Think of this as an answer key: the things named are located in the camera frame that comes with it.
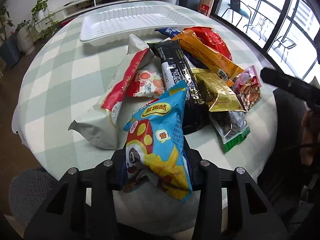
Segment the right hand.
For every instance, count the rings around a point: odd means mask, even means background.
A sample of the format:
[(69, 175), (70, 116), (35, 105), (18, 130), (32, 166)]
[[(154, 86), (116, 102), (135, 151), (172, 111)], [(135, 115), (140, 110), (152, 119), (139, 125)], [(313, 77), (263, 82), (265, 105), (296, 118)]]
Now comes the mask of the right hand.
[[(307, 110), (303, 116), (301, 123), (302, 145), (315, 144), (319, 142), (319, 115), (314, 111)], [(300, 157), (302, 164), (310, 166), (313, 162), (315, 149), (312, 147), (303, 147), (300, 149)]]

